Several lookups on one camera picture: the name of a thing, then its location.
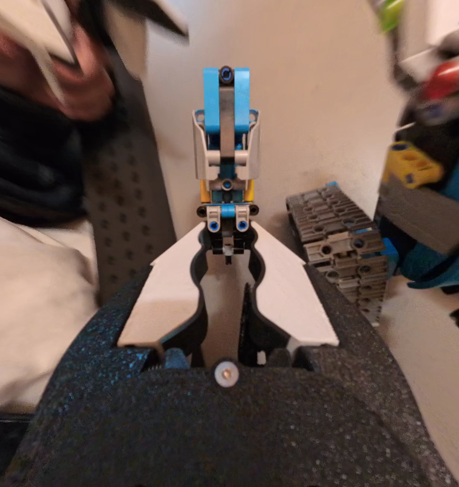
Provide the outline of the tracked brick robot model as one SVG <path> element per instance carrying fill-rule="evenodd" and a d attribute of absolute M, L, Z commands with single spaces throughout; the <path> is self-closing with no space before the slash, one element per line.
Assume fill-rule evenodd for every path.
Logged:
<path fill-rule="evenodd" d="M 459 2 L 368 2 L 405 95 L 372 218 L 336 183 L 286 198 L 307 267 L 377 325 L 386 282 L 459 294 Z"/>

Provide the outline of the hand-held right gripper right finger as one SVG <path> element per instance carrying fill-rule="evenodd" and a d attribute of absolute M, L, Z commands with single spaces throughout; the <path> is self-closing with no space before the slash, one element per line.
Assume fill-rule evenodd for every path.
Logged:
<path fill-rule="evenodd" d="M 251 232 L 248 338 L 256 352 L 286 349 L 295 356 L 304 346 L 338 346 L 304 262 L 258 224 L 251 224 Z"/>

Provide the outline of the dark denim jacket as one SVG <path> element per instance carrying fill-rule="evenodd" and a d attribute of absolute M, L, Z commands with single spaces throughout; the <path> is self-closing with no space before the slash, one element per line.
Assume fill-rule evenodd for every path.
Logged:
<path fill-rule="evenodd" d="M 0 413 L 0 478 L 9 465 L 33 416 Z"/>

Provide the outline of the grey desk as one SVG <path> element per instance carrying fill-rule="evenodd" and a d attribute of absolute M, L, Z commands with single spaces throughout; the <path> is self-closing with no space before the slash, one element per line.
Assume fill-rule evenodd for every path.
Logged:
<path fill-rule="evenodd" d="M 146 27 L 143 88 L 176 238 L 199 224 L 190 114 L 201 70 L 249 68 L 261 114 L 258 225 L 293 249 L 285 198 L 336 181 L 372 217 L 402 95 L 367 2 L 170 2 L 189 44 Z M 395 277 L 377 331 L 399 363 L 433 442 L 459 483 L 457 296 Z"/>

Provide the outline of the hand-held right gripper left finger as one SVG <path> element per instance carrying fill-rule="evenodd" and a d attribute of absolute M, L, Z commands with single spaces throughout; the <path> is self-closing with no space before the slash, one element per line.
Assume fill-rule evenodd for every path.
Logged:
<path fill-rule="evenodd" d="M 201 279 L 207 273 L 207 231 L 199 224 L 149 265 L 148 277 L 122 327 L 118 348 L 163 354 L 196 352 L 207 334 Z"/>

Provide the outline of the blue grey brick assembly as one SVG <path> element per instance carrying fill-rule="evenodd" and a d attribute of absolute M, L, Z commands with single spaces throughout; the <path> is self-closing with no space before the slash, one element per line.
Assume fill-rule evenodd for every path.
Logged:
<path fill-rule="evenodd" d="M 203 109 L 192 112 L 194 174 L 206 193 L 249 201 L 261 169 L 261 121 L 249 109 L 249 68 L 203 70 Z"/>

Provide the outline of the blue yellow brick assembly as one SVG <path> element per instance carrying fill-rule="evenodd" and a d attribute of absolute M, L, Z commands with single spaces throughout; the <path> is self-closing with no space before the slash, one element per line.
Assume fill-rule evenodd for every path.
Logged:
<path fill-rule="evenodd" d="M 254 204 L 254 180 L 244 190 L 235 188 L 235 180 L 217 180 L 217 190 L 207 190 L 207 181 L 199 181 L 200 205 L 196 215 L 206 222 L 210 252 L 224 258 L 230 266 L 232 256 L 249 250 L 255 241 L 251 218 L 258 215 Z"/>

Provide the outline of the black studded mat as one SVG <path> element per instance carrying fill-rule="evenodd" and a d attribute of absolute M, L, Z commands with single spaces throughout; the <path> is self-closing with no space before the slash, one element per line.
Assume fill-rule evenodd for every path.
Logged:
<path fill-rule="evenodd" d="M 100 304 L 176 242 L 142 84 L 119 58 L 111 67 L 114 109 L 83 139 Z"/>

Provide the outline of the person's left hand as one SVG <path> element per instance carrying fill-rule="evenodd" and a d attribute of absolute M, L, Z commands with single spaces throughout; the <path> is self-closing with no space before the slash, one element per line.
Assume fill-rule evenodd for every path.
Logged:
<path fill-rule="evenodd" d="M 114 85 L 108 77 L 105 53 L 77 22 L 73 22 L 73 49 L 80 68 L 55 63 L 55 74 L 64 102 L 47 87 L 32 56 L 0 30 L 0 87 L 52 108 L 67 119 L 94 122 L 111 108 Z"/>

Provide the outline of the person's white shirt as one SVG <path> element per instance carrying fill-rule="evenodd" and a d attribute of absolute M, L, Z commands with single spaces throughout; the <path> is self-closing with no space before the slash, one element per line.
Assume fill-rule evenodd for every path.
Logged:
<path fill-rule="evenodd" d="M 32 413 L 97 311 L 87 219 L 36 229 L 0 218 L 0 413 Z"/>

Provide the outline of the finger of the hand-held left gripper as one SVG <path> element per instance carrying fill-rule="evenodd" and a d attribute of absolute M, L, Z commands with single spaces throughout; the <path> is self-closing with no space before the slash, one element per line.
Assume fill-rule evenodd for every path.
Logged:
<path fill-rule="evenodd" d="M 49 90 L 64 105 L 53 60 L 79 67 L 67 5 L 63 0 L 0 0 L 0 30 L 29 51 Z"/>
<path fill-rule="evenodd" d="M 165 0 L 114 0 L 121 10 L 152 22 L 158 27 L 180 37 L 189 39 L 186 19 Z"/>

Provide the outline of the person's left forearm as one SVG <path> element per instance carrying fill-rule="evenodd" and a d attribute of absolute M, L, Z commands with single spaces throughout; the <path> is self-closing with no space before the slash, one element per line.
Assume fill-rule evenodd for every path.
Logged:
<path fill-rule="evenodd" d="M 76 125 L 0 87 L 0 218 L 52 228 L 86 217 Z"/>

